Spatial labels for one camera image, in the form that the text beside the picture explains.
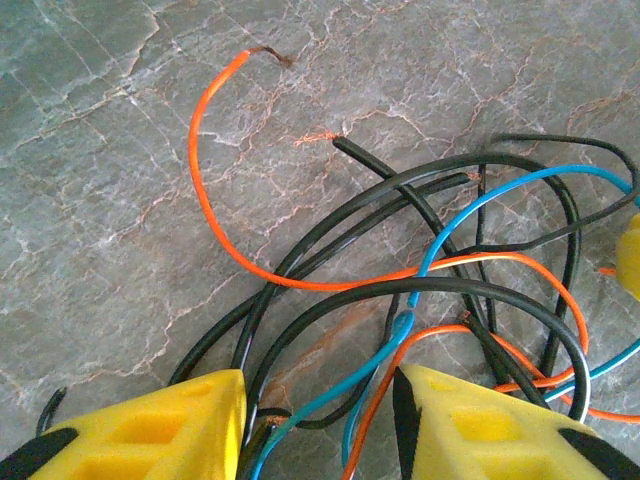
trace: blue wire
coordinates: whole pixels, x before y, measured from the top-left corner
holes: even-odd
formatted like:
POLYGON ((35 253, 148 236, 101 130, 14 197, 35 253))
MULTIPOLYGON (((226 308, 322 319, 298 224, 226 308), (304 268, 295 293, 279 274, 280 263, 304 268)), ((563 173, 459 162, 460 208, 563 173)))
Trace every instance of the blue wire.
MULTIPOLYGON (((608 180, 613 185, 618 187, 624 193, 629 193, 631 191, 631 186, 622 180, 620 177, 611 173, 608 170, 599 167, 593 167, 591 165, 563 165, 560 167, 551 167, 545 168, 544 170, 539 170, 537 172, 530 173, 528 175, 523 175, 520 178, 512 180, 511 182, 507 182, 500 187, 491 190, 485 195, 478 198, 475 202, 469 205, 467 208, 462 210, 458 215, 456 215, 451 222, 440 232, 440 234, 435 238, 431 247, 427 251, 422 260, 422 264, 420 265, 420 270, 416 274, 416 277, 425 277, 429 272, 429 267, 436 258, 440 247, 445 242, 445 240, 453 233, 453 231, 458 228, 458 226, 464 222, 470 215, 472 215, 476 210, 490 202, 496 197, 507 193, 515 188, 518 188, 526 183, 533 182, 535 180, 540 180, 542 178, 551 177, 553 175, 560 175, 564 173, 588 173, 591 175, 595 175, 597 177, 604 178, 608 180)), ((640 207, 640 198, 636 198, 635 203, 638 207, 640 207)), ((420 300, 420 292, 412 292, 409 295, 408 304, 409 307, 415 308, 418 304, 418 300, 420 300)))
POLYGON ((347 422, 344 425, 344 434, 342 435, 342 468, 347 466, 347 462, 349 461, 349 454, 351 453, 351 439, 353 438, 353 431, 355 430, 356 422, 358 421, 358 417, 360 416, 360 410, 362 410, 362 405, 364 405, 364 401, 369 395, 369 390, 371 389, 372 381, 369 382, 367 388, 364 389, 362 395, 358 399, 357 403, 353 406, 351 411, 349 412, 349 416, 347 417, 347 422))
MULTIPOLYGON (((591 380, 595 380, 596 378, 622 365, 624 362, 629 360, 632 356, 634 356, 638 352, 640 352, 640 338, 637 339, 635 342, 633 342, 631 345, 629 345, 626 349, 624 349, 618 355, 613 357, 611 360, 608 360, 602 365, 600 365, 599 367, 596 367, 593 370, 591 370, 591 372, 589 373, 591 380)), ((551 390, 550 392, 547 392, 544 395, 544 399, 550 402, 551 400, 555 400, 556 398, 564 395, 565 393, 570 392, 575 387, 576 387, 576 383, 573 380, 571 380, 567 383, 560 385, 558 388, 551 390)))
POLYGON ((275 432, 269 437, 266 445, 260 452, 258 459, 256 461, 256 465, 251 474, 251 480, 258 480, 260 477, 260 471, 262 470, 262 466, 264 465, 265 460, 274 449, 274 447, 284 438, 284 436, 291 430, 296 424, 309 416, 322 406, 329 403, 331 400, 339 397, 343 393, 346 393, 348 390, 353 388, 360 380, 366 377, 369 373, 374 371, 377 366, 393 351, 398 348, 398 346, 407 338, 411 328, 413 327, 413 322, 415 320, 415 315, 410 310, 405 310, 400 313, 395 320, 393 325, 392 337, 384 347, 378 350, 373 357, 369 359, 367 363, 365 363, 362 367, 356 370, 352 375, 344 379, 342 382, 338 383, 335 387, 331 388, 327 392, 322 395, 316 397, 311 402, 307 403, 304 407, 298 410, 296 413, 291 415, 289 419, 284 422, 280 427, 276 429, 275 432))

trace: yellow plastic object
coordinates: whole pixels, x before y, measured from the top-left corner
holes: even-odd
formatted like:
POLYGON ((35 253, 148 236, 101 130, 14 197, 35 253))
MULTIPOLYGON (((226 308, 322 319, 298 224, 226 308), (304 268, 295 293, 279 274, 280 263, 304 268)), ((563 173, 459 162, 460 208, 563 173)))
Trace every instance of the yellow plastic object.
POLYGON ((640 302, 640 213, 618 240, 616 257, 618 281, 640 302))
POLYGON ((426 367, 400 369, 420 411, 411 480, 606 480, 558 433, 594 435, 588 427, 426 367))
POLYGON ((246 415, 223 370, 56 425, 79 436, 33 480, 233 480, 246 415))

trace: gray marble countertop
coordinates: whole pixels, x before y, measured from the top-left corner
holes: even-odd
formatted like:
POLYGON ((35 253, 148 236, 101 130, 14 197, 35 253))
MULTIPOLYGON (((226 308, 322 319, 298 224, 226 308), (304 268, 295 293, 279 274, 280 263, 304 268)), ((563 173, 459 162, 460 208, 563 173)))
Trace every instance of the gray marble countertop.
MULTIPOLYGON (((637 2, 67 0, 0 6, 0 456, 33 434, 51 393, 69 386, 57 419, 162 387, 194 341, 262 282, 220 247, 200 211, 186 136, 205 86, 241 50, 269 44, 287 70, 256 56, 204 119, 200 157, 231 239, 273 269, 312 225, 377 179, 326 140, 348 134, 396 170, 468 152, 492 132, 593 136, 640 158, 637 2)), ((626 174, 611 156, 539 145, 549 165, 582 162, 626 174)), ((490 185, 513 178, 490 170, 490 185)), ((619 195, 568 177, 581 214, 619 195)), ((473 185, 433 197, 449 219, 473 185)), ((591 365, 640 335, 640 306, 615 279, 628 207, 584 231, 574 294, 592 333, 591 365)), ((456 232, 472 241, 473 222, 456 232)), ((488 209, 487 240, 522 241, 561 226, 540 183, 488 209)), ((432 239, 410 209, 316 273, 356 279, 411 265, 432 239)), ((531 255, 556 274, 565 243, 531 255)), ((552 305, 526 267, 488 265, 496 283, 552 305)), ((269 309, 249 362, 322 295, 292 291, 269 309)), ((297 340, 276 366, 264 405, 297 408, 371 355, 388 300, 354 305, 297 340)), ((459 296, 425 296, 418 326, 451 323, 459 296)), ((542 330, 498 305, 504 335, 536 358, 542 330)), ((228 365, 233 331, 199 366, 228 365)), ((477 342, 441 337, 409 361, 490 385, 477 342)), ((564 355, 559 366, 566 365, 564 355)), ((640 414, 640 358, 594 382, 593 405, 640 414)), ((640 427, 588 419, 640 462, 640 427)), ((291 433, 264 478, 337 478, 342 423, 291 433)), ((397 478, 387 399, 370 432, 364 478, 397 478)))

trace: marble surface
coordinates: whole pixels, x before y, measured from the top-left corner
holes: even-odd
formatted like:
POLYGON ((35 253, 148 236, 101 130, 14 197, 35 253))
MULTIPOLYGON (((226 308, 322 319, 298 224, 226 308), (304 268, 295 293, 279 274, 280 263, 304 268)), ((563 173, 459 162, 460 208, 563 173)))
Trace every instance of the marble surface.
MULTIPOLYGON (((0 19, 0 456, 32 436, 57 387, 69 386, 57 419, 160 388, 193 342, 260 287, 209 231, 186 158, 200 94, 245 48, 269 44, 295 63, 283 70, 256 56, 224 87, 203 123, 201 162, 230 237, 267 268, 377 181, 326 140, 300 141, 308 135, 348 134, 397 170, 473 150, 497 131, 589 135, 640 158, 633 0, 34 0, 2 2, 0 19)), ((530 153, 625 174, 592 149, 530 153)), ((492 169, 490 184, 516 173, 492 169)), ((583 214, 618 195, 600 180, 567 182, 583 214)), ((432 200, 447 219, 474 193, 469 185, 432 200)), ((632 214, 628 207, 585 230, 574 293, 591 327, 592 365, 640 335, 638 304, 597 273, 612 265, 632 214)), ((553 196, 535 184, 491 205, 488 240, 530 239, 562 222, 553 196)), ((468 244, 472 232, 465 225, 455 240, 468 244)), ((413 264, 431 238, 407 209, 314 278, 413 264)), ((560 273, 564 248, 560 241, 532 255, 560 273)), ((489 271, 554 302, 526 267, 501 262, 489 271)), ((320 298, 290 292, 273 304, 250 371, 320 298)), ((264 404, 299 407, 360 364, 378 341, 386 302, 344 309, 305 332, 278 362, 264 404)), ((418 326, 456 321, 463 310, 459 297, 425 296, 418 326)), ((542 330, 504 305, 498 314, 507 338, 535 358, 542 330)), ((237 334, 198 373, 225 367, 237 334)), ((490 384, 470 337, 425 341, 409 360, 490 384)), ((595 382, 593 404, 640 413, 639 366, 635 358, 595 382)), ((640 427, 588 424, 640 462, 640 427)), ((264 477, 337 478, 341 429, 293 432, 264 477)), ((397 478, 389 401, 370 435, 364 478, 397 478)))

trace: stone surface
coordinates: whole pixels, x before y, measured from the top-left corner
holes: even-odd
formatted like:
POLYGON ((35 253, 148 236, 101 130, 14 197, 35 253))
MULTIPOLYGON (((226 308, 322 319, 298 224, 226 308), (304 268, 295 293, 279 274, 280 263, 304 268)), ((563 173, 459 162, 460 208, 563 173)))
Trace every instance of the stone surface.
MULTIPOLYGON (((589 135, 640 157, 638 3, 579 0, 264 2, 132 0, 3 2, 0 6, 0 456, 33 433, 59 386, 58 419, 161 387, 182 355, 261 282, 209 231, 186 159, 190 115, 239 51, 269 44, 294 57, 282 70, 252 58, 210 106, 201 163, 212 204, 239 248, 274 268, 312 225, 377 180, 326 140, 348 134, 397 170, 473 150, 491 132, 589 135)), ((546 163, 583 162, 625 174, 593 149, 537 146, 546 163)), ((490 183, 512 178, 491 170, 490 183)), ((567 178, 581 213, 618 195, 567 178)), ((473 185, 433 198, 443 219, 473 185)), ((592 365, 640 335, 638 304, 597 273, 633 208, 585 230, 574 293, 592 332, 592 365)), ((493 202, 488 241, 521 241, 561 226, 540 184, 493 202)), ((415 263, 432 235, 413 211, 386 221, 317 279, 359 278, 415 263)), ((473 225, 455 235, 469 244, 473 225)), ((560 273, 562 241, 531 254, 560 273)), ((497 283, 552 305, 526 267, 488 266, 497 283)), ((274 302, 252 372, 284 325, 321 295, 274 302)), ((371 354, 386 300, 311 327, 277 364, 265 405, 296 408, 371 354), (296 362, 304 359, 297 366, 296 362)), ((425 296, 419 326, 457 321, 458 297, 425 296)), ((504 305, 507 338, 535 358, 542 330, 504 305)), ((225 367, 234 331, 198 368, 225 367)), ((409 360, 490 384, 470 337, 423 342, 409 360)), ((594 383, 593 404, 640 413, 640 360, 594 383)), ((640 462, 640 428, 589 419, 640 462)), ((293 432, 265 478, 336 478, 342 423, 293 432)), ((361 462, 364 478, 397 478, 390 402, 361 462)))

